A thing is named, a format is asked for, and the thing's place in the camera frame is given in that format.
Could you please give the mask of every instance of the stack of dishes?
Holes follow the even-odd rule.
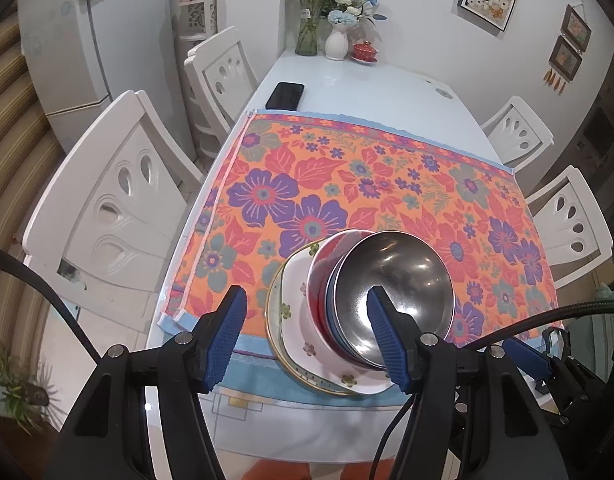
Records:
[[[340,356],[316,327],[307,301],[307,275],[324,240],[298,250],[280,268],[265,311],[271,347],[287,371],[304,384],[334,395],[372,395],[391,381],[375,370]]]
[[[350,359],[385,369],[367,317],[367,292],[382,285],[399,312],[441,338],[453,318],[452,282],[436,252],[413,235],[382,231],[359,241],[334,268],[325,287],[325,330]]]
[[[292,375],[335,395],[391,386],[367,317],[374,285],[423,332],[447,336],[453,290],[432,248],[406,233],[346,230],[296,251],[271,284],[267,333]]]

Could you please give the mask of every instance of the glass vase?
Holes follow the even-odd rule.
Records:
[[[321,22],[321,9],[325,0],[301,1],[301,28],[296,42],[296,54],[315,56],[318,54],[318,25]]]

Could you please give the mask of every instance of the black cable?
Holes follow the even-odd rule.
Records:
[[[505,328],[501,328],[500,330],[492,332],[491,334],[481,337],[480,339],[476,339],[476,341],[465,345],[465,348],[470,350],[480,350],[481,348],[485,348],[498,341],[503,341],[504,339],[508,339],[514,335],[526,332],[527,330],[532,330],[533,328],[538,328],[542,325],[554,323],[563,319],[570,319],[572,317],[589,316],[591,314],[614,314],[614,300],[588,301],[585,303],[562,306],[560,308],[548,310],[547,312],[541,312],[540,314],[528,317],[527,319],[518,321],[517,323],[511,324]],[[376,474],[378,462],[381,459],[381,455],[383,454],[383,450],[385,449],[391,432],[401,421],[402,417],[405,416],[405,413],[407,413],[407,411],[412,407],[417,397],[418,394],[415,394],[407,399],[407,402],[403,404],[402,408],[385,430],[385,433],[383,433],[380,444],[376,449],[376,454],[373,457],[372,468],[369,471],[369,480],[373,480],[373,477]]]
[[[599,300],[587,301],[585,303],[576,303],[568,306],[561,306],[547,312],[541,312],[535,316],[528,317],[518,321],[517,323],[501,328],[496,332],[492,332],[486,336],[476,339],[464,348],[469,350],[480,350],[498,341],[503,341],[520,333],[538,328],[539,326],[561,321],[563,319],[571,319],[572,317],[590,316],[591,314],[614,314],[614,300]]]
[[[368,480],[373,480],[373,477],[376,474],[378,463],[380,462],[381,455],[383,454],[383,450],[385,449],[385,446],[387,445],[387,440],[389,440],[389,436],[391,435],[391,432],[396,426],[398,426],[398,423],[401,421],[401,418],[404,417],[405,413],[409,411],[409,409],[412,407],[417,397],[418,397],[418,394],[409,396],[409,399],[407,399],[405,404],[402,405],[402,408],[398,411],[398,413],[396,413],[396,416],[391,420],[391,422],[389,423],[389,426],[387,426],[387,429],[385,430],[385,433],[383,433],[383,437],[381,438],[380,444],[378,444],[378,448],[376,449],[376,454],[373,456],[372,468],[369,470]]]
[[[67,326],[73,332],[73,335],[76,336],[80,344],[87,351],[87,353],[91,356],[96,364],[100,363],[101,357],[98,354],[95,346],[91,343],[87,334],[82,330],[81,326],[76,322],[74,317],[71,315],[71,312],[67,309],[65,304],[62,302],[58,294],[56,294],[55,290],[49,286],[49,284],[43,280],[38,274],[33,272],[29,267],[27,267],[23,262],[14,258],[11,254],[5,253],[2,249],[0,249],[0,270],[2,272],[6,272],[7,274],[11,274],[21,280],[22,282],[29,285],[31,288],[34,288],[38,292],[42,294],[42,296],[52,304],[53,308],[58,311],[60,317],[62,317],[67,323]]]

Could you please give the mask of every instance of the flower vase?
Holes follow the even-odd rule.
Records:
[[[301,28],[296,42],[296,54],[315,56],[318,54],[318,25],[321,22],[322,4],[325,0],[300,0]]]
[[[349,50],[349,39],[347,38],[349,25],[336,23],[333,27],[325,43],[325,56],[334,61],[343,61]]]

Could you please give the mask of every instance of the blue gripper pad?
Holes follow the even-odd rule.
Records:
[[[401,387],[401,392],[407,392],[411,383],[407,372],[407,352],[385,311],[385,306],[373,288],[367,294],[367,316],[389,378]]]
[[[502,347],[505,353],[511,357],[514,365],[535,381],[540,379],[546,381],[551,377],[552,368],[549,360],[538,350],[533,349],[516,337],[505,339]]]
[[[238,290],[233,294],[233,298],[228,298],[230,291],[225,295],[225,299],[230,299],[231,303],[225,307],[226,312],[222,323],[215,330],[213,339],[207,349],[205,376],[202,383],[208,392],[223,380],[231,353],[236,346],[236,340],[247,315],[247,294],[243,288],[237,288]]]

